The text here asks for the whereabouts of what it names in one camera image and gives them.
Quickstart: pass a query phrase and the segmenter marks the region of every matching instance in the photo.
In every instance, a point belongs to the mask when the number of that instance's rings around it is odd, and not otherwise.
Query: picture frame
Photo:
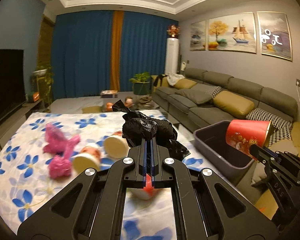
[[[190,24],[190,51],[206,50],[207,20]]]
[[[292,43],[287,15],[272,11],[258,11],[257,15],[261,54],[292,61]]]
[[[208,50],[257,53],[253,12],[225,15],[208,21]]]

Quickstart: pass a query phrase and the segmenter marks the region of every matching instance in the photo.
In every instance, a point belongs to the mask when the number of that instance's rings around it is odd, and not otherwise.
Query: painted yellow tree
[[[229,26],[222,21],[214,21],[209,25],[209,35],[215,35],[216,41],[218,41],[218,36],[225,34]]]

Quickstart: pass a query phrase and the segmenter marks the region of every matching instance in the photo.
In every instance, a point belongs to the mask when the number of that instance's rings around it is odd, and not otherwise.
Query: floral tablecloth
[[[158,110],[144,110],[144,114],[164,119]],[[108,114],[45,114],[34,113],[12,136],[0,152],[0,215],[15,233],[19,225],[71,182],[69,178],[52,180],[48,164],[52,155],[43,153],[45,125],[51,122],[70,138],[79,134],[81,142],[73,156],[87,143],[101,146],[101,168],[109,168],[115,160],[103,151],[103,140],[121,130],[123,113]],[[222,176],[211,163],[197,152],[180,133],[178,141],[188,148],[190,155],[183,162],[192,169],[210,167]],[[122,240],[176,239],[174,213],[170,189],[163,189],[152,200],[143,201],[127,192],[122,223]]]

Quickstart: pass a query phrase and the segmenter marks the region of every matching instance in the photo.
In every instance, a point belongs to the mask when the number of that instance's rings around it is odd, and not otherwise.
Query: painted sailboat
[[[240,25],[240,21],[238,27],[233,27],[232,34],[234,34],[233,39],[237,43],[249,43],[249,40],[252,40],[252,37],[246,27],[244,25]]]

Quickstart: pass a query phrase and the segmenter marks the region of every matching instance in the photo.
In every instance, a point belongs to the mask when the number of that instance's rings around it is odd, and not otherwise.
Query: floor standing air conditioner
[[[166,66],[164,73],[175,74],[178,69],[179,40],[175,38],[167,39]]]

